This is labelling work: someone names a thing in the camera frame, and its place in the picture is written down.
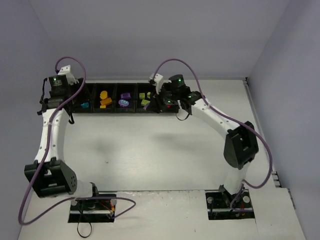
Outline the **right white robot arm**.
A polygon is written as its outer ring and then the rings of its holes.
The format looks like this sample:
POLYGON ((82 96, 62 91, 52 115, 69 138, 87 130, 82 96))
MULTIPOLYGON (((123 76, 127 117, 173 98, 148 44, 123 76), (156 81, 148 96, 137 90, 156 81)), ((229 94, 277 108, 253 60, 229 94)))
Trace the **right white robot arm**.
POLYGON ((199 91, 192 91, 181 74, 164 82, 160 74, 152 74, 149 83, 155 87, 147 110, 161 113, 171 105, 208 124, 224 140, 223 157, 229 165, 224 182, 219 186, 223 197, 231 200, 242 188, 250 163, 259 151, 254 126, 247 121, 240 125, 214 112, 199 91))

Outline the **orange yellow lego brick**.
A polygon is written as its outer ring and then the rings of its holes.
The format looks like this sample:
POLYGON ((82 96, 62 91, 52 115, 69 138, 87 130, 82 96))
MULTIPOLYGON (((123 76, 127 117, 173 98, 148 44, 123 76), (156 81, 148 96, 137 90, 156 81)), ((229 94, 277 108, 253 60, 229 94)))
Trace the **orange yellow lego brick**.
POLYGON ((99 97, 100 97, 101 100, 107 99, 108 98, 108 92, 106 90, 101 91, 99 97))

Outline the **small teal lego brick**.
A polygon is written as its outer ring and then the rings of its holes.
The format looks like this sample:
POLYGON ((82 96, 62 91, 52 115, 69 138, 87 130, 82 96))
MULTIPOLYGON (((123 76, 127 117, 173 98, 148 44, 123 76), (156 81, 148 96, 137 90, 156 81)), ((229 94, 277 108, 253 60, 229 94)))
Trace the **small teal lego brick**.
POLYGON ((90 107, 90 103, 89 102, 84 102, 80 106, 81 106, 82 109, 88 109, 90 107))

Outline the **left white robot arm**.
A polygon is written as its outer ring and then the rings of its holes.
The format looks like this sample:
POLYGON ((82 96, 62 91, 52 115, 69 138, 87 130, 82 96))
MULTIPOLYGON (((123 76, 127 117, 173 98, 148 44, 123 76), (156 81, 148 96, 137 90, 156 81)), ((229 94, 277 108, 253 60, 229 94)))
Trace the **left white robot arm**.
POLYGON ((69 98, 78 92, 83 79, 71 73, 59 73, 44 79, 49 82, 50 97, 41 96, 42 133, 33 163, 24 167, 24 174, 39 198, 94 196, 95 185, 77 178, 64 159, 66 127, 73 124, 74 101, 69 98))

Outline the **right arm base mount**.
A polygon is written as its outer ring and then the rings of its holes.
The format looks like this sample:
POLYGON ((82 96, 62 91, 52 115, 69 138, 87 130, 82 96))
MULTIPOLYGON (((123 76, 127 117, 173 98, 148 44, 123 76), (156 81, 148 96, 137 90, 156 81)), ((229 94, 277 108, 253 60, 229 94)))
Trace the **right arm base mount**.
POLYGON ((226 191, 206 191, 207 216, 210 221, 255 219, 248 189, 230 195, 226 191))

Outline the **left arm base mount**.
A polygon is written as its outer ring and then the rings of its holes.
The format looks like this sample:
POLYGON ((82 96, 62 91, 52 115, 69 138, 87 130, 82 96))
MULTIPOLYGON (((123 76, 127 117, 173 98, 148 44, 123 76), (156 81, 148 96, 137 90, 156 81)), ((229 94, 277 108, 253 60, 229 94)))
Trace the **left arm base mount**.
POLYGON ((117 200, 115 193, 100 193, 99 197, 108 199, 72 200, 68 223, 113 223, 117 200))

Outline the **purple square lego brick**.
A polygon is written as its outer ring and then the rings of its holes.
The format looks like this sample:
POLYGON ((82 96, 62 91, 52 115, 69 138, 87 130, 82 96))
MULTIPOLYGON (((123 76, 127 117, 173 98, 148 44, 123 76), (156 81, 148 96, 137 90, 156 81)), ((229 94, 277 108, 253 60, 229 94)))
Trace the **purple square lego brick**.
POLYGON ((120 95, 121 99, 123 100, 130 100, 131 99, 131 94, 129 92, 125 92, 125 93, 122 93, 120 95))

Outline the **yellow green lego brick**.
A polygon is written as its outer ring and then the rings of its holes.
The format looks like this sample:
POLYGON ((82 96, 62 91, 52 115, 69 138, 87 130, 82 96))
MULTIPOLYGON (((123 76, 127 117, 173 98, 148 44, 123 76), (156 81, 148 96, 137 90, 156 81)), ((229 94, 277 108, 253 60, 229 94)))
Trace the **yellow green lego brick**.
POLYGON ((149 100, 142 99, 140 104, 141 104, 142 106, 146 106, 146 105, 148 105, 149 103, 150 103, 149 100))

